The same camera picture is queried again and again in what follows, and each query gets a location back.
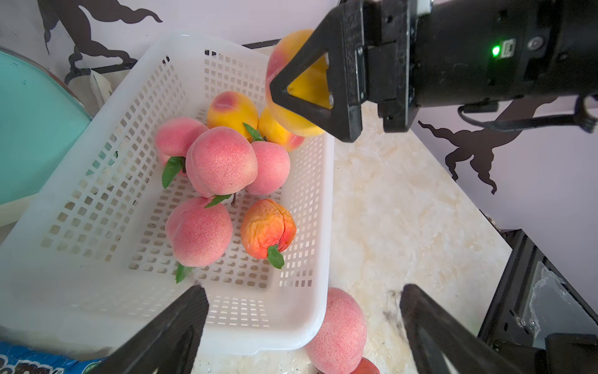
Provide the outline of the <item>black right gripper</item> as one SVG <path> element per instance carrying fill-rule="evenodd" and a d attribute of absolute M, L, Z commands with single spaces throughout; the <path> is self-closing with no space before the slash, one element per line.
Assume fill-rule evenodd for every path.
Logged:
<path fill-rule="evenodd" d="M 408 132 L 417 110 L 411 84 L 416 1 L 348 1 L 332 9 L 269 84 L 275 104 L 344 143 L 361 135 L 361 103 L 377 105 L 387 133 Z M 288 87 L 324 56 L 331 109 L 292 96 Z"/>

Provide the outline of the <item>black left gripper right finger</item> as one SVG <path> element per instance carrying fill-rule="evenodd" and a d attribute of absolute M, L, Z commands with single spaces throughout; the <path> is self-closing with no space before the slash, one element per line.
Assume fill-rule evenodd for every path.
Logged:
<path fill-rule="evenodd" d="M 400 312 L 419 373 L 517 373 L 512 363 L 475 338 L 417 285 L 405 285 Z"/>

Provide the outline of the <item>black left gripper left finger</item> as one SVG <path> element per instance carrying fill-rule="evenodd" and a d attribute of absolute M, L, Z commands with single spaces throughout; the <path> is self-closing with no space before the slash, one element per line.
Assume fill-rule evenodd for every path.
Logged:
<path fill-rule="evenodd" d="M 202 285 L 193 285 L 93 373 L 190 373 L 209 313 Z"/>

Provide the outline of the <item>yellow peach front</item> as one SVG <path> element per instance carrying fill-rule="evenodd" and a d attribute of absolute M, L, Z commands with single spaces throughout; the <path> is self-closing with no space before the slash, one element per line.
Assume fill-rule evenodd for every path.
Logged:
<path fill-rule="evenodd" d="M 325 131 L 300 115 L 275 104 L 272 100 L 269 84 L 296 56 L 312 33 L 313 30 L 305 29 L 295 31 L 281 39 L 269 56 L 266 69 L 266 105 L 270 114 L 283 128 L 299 137 L 317 137 Z M 322 56 L 290 83 L 288 87 L 289 94 L 317 104 L 320 107 L 331 109 L 330 92 L 326 79 L 327 69 L 328 65 L 325 57 Z"/>

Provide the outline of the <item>yellow peach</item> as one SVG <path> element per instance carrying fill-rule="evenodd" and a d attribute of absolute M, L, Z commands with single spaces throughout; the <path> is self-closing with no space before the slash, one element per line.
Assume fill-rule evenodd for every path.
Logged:
<path fill-rule="evenodd" d="M 259 113 L 257 107 L 246 95 L 235 92 L 225 91 L 217 95 L 207 112 L 207 127 L 224 126 L 234 129 L 243 135 L 250 143 L 254 140 L 247 131 L 245 124 L 257 129 L 259 124 Z"/>
<path fill-rule="evenodd" d="M 305 137 L 297 136 L 281 126 L 268 108 L 261 113 L 257 130 L 265 140 L 279 144 L 287 152 L 296 150 L 305 141 Z"/>
<path fill-rule="evenodd" d="M 299 137 L 317 137 L 325 131 L 300 115 L 275 104 L 272 100 L 269 84 L 296 56 L 312 33 L 313 30 L 305 29 L 295 31 L 281 39 L 269 56 L 266 69 L 266 105 L 270 114 L 283 128 Z M 288 87 L 289 94 L 317 104 L 320 107 L 331 109 L 330 92 L 326 79 L 327 69 L 328 65 L 325 57 L 322 56 L 290 83 Z"/>

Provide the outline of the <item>orange pink peach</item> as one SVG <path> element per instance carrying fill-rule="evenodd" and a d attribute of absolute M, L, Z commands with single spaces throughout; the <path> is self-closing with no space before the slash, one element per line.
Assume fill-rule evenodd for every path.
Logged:
<path fill-rule="evenodd" d="M 367 358 L 362 358 L 358 366 L 350 374 L 380 374 L 380 370 L 373 362 Z"/>

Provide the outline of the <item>small pink peach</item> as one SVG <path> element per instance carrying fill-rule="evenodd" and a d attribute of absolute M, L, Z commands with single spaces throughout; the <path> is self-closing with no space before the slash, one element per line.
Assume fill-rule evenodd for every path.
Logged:
<path fill-rule="evenodd" d="M 278 190 L 290 174 L 289 154 L 279 144 L 267 141 L 256 141 L 252 148 L 258 162 L 258 174 L 245 190 L 252 195 L 269 195 Z"/>

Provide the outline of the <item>orange red peach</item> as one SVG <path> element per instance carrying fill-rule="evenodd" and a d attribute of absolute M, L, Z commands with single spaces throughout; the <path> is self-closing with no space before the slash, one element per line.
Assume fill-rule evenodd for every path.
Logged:
<path fill-rule="evenodd" d="M 261 199 L 246 212 L 241 224 L 241 243 L 251 257 L 268 260 L 281 270 L 282 252 L 294 241 L 297 227 L 291 213 L 273 199 Z"/>

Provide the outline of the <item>pink peach with leaf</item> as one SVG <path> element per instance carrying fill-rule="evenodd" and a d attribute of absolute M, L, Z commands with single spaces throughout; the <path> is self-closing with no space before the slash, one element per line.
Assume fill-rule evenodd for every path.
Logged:
<path fill-rule="evenodd" d="M 177 175 L 186 176 L 188 149 L 207 130 L 206 125 L 188 117 L 173 118 L 157 130 L 154 144 L 164 166 L 161 177 L 164 189 L 171 185 Z"/>

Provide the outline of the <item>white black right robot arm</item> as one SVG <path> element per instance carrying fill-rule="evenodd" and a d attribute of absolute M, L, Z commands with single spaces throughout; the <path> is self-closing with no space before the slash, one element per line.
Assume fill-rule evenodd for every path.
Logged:
<path fill-rule="evenodd" d="M 386 132 L 421 108 L 454 105 L 473 123 L 502 101 L 575 96 L 569 115 L 483 122 L 497 131 L 576 126 L 593 132 L 595 1 L 347 1 L 332 9 L 268 82 L 274 104 L 345 143 L 377 105 Z"/>

